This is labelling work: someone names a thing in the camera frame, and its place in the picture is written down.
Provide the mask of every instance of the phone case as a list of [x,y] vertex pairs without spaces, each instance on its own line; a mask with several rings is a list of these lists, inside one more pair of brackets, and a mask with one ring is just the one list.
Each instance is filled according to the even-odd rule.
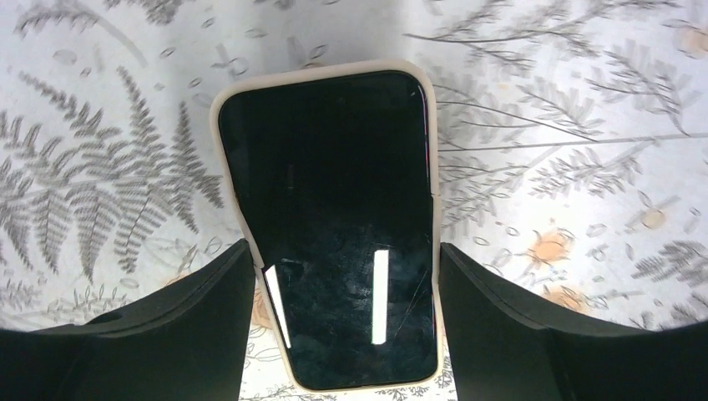
[[[440,261],[440,219],[441,219],[441,207],[440,207],[440,192],[437,176],[437,107],[435,100],[435,93],[432,87],[432,83],[428,79],[427,75],[416,65],[409,63],[404,60],[372,60],[364,61],[358,63],[347,63],[336,66],[326,66],[314,69],[303,69],[299,71],[293,71],[283,74],[272,74],[264,75],[252,79],[245,79],[236,84],[231,85],[229,88],[222,90],[215,98],[214,103],[211,105],[210,109],[210,130],[212,137],[216,145],[216,155],[220,160],[221,166],[224,172],[228,173],[227,176],[231,177],[230,169],[227,163],[226,154],[224,151],[224,146],[221,142],[220,132],[219,132],[219,112],[227,99],[235,94],[247,92],[251,90],[272,88],[276,86],[288,85],[288,84],[298,84],[302,82],[316,81],[320,79],[330,79],[337,77],[345,77],[349,75],[366,74],[379,71],[399,71],[411,75],[415,80],[420,83],[422,91],[425,95],[427,102],[427,130],[429,138],[428,146],[428,164],[430,169],[430,193],[432,195],[433,213],[432,213],[432,293],[433,293],[433,304],[435,313],[435,324],[436,324],[436,341],[437,341],[437,370],[429,378],[423,379],[415,383],[405,383],[397,385],[386,385],[386,386],[369,386],[365,388],[347,388],[343,390],[334,391],[318,391],[301,386],[296,380],[291,370],[291,364],[287,357],[286,346],[283,341],[283,336],[278,324],[274,324],[274,330],[276,331],[276,340],[278,342],[278,347],[281,350],[281,355],[283,357],[283,362],[286,365],[286,370],[289,379],[298,387],[304,391],[310,393],[342,393],[342,392],[356,392],[362,390],[383,390],[390,388],[400,388],[412,385],[420,385],[426,383],[440,374],[443,367],[443,310],[440,304],[440,294],[438,292],[437,278],[439,275],[439,261]],[[236,215],[244,233],[244,237],[249,243],[250,251],[253,255],[255,274],[258,278],[257,285],[260,288],[261,294],[264,294],[264,304],[268,312],[268,317],[272,322],[276,322],[276,314],[273,308],[273,302],[269,292],[266,289],[265,279],[263,275],[264,262],[258,251],[258,245],[255,243],[253,236],[246,224],[245,218],[241,209],[239,207],[238,200],[235,196],[235,189],[231,180],[226,180],[226,189],[232,194],[227,196],[227,199],[232,203],[236,211]]]

